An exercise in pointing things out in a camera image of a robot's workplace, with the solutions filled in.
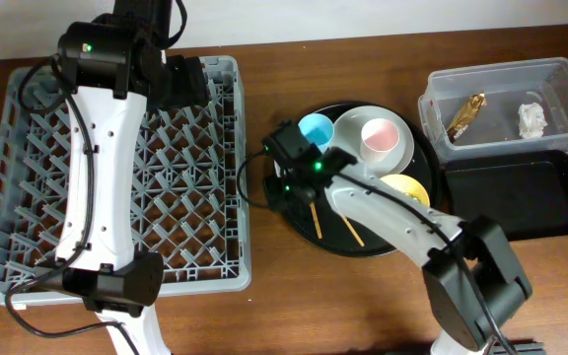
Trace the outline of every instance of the gray dish rack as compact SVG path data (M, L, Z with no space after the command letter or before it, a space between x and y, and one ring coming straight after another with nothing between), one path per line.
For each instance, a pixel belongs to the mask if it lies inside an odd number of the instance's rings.
M244 90L229 56L201 57L211 101L142 120L133 165L131 227L136 250L164 257L160 296L245 289L251 279L249 206L236 192L245 156ZM12 286L53 255L66 213L69 115L21 112L10 76L0 127L0 304ZM26 88L27 103L58 96L47 68ZM246 188L245 177L241 186ZM80 302L56 292L15 296L16 307Z

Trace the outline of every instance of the gold wrapper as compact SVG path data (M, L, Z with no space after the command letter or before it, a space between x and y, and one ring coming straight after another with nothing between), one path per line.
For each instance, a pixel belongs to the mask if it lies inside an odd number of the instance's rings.
M474 121L482 106L486 106L485 94L473 95L455 115L451 125L446 130L451 143L455 143L468 126Z

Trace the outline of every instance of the black tray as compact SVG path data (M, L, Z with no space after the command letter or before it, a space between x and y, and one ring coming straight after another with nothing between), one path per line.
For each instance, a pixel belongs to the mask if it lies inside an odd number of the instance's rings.
M451 210L499 223L510 241L568 235L568 157L560 151L449 162Z
M332 121L335 121L348 110L360 106L378 105L362 102L339 103L319 109L317 113L324 114ZM431 206L437 207L442 199L442 180L438 158L431 143L429 143L429 140L420 129L404 119L404 117L400 116L400 118L409 126L415 141L411 164L402 174L415 178L422 183L431 199ZM317 236L313 215L308 205L304 205L301 202L292 203L282 212L287 223L312 244L330 252L351 257L376 256L395 250L392 245L363 225L350 221L361 240L365 243L365 246L361 247L341 218L332 211L324 195L319 197L315 206L323 235L321 240Z

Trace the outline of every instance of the pink cup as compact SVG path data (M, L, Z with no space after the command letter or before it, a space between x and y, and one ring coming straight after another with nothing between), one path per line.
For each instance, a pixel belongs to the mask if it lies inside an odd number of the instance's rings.
M361 130L361 158L368 163L381 162L398 145L400 133L389 120L375 118Z

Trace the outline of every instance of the white plate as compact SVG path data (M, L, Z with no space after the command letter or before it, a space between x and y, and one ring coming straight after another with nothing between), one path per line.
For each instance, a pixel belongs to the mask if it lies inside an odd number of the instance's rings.
M363 125L374 118L390 120L398 128L400 139L404 138L404 155L397 162L391 155L379 163L366 163L361 159L359 149L361 147L361 130ZM400 116L392 111L378 106L359 106L342 114L334 123L334 138L330 147L339 147L347 153L355 156L363 171L360 172L365 178L381 178L388 174L400 174L411 163L415 142L409 126Z

